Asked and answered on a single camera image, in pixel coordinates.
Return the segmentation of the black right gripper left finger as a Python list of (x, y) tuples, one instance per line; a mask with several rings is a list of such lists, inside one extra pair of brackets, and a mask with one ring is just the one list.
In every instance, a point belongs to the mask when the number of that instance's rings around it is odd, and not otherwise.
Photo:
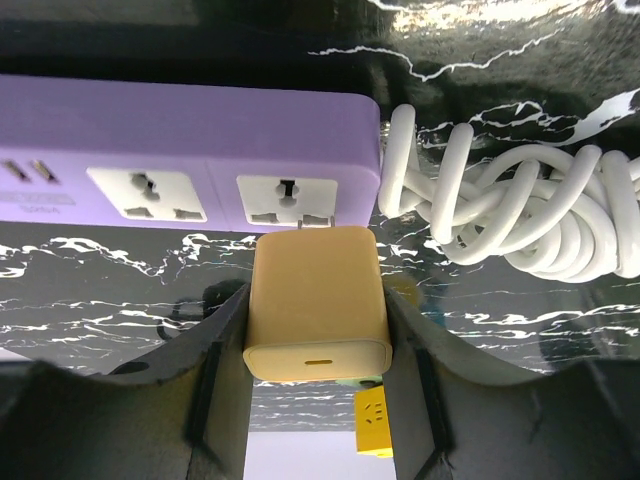
[(107, 374), (1, 366), (5, 479), (239, 479), (253, 378), (242, 350), (250, 288), (203, 294), (204, 318)]

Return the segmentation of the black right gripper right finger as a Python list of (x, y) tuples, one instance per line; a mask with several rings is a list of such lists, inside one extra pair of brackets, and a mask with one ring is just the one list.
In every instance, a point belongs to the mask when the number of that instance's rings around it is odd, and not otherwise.
[(551, 375), (510, 364), (385, 293), (383, 386), (400, 479), (635, 479), (639, 364), (584, 360)]

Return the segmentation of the yellow cube plug adapter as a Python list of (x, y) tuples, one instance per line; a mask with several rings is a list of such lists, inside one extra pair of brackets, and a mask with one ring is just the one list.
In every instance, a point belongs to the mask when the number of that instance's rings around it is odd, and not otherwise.
[(357, 453), (377, 458), (392, 458), (393, 448), (382, 385), (358, 391), (354, 395)]

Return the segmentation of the small orange plug adapter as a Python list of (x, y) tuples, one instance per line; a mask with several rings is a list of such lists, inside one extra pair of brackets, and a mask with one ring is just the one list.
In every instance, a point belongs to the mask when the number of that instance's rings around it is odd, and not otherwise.
[(296, 229), (258, 239), (243, 352), (254, 377), (283, 383), (377, 376), (392, 356), (371, 230)]

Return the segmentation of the purple power strip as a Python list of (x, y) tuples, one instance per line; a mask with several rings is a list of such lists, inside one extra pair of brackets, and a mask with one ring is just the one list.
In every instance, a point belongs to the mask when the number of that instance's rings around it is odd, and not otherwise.
[(376, 102), (351, 93), (1, 79), (6, 222), (267, 233), (364, 226)]

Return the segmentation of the green power strip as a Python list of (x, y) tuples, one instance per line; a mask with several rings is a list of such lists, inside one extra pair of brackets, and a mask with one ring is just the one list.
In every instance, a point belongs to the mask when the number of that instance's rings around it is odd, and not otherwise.
[(382, 385), (383, 381), (381, 376), (374, 376), (357, 379), (342, 379), (337, 380), (336, 383), (357, 390), (366, 390)]

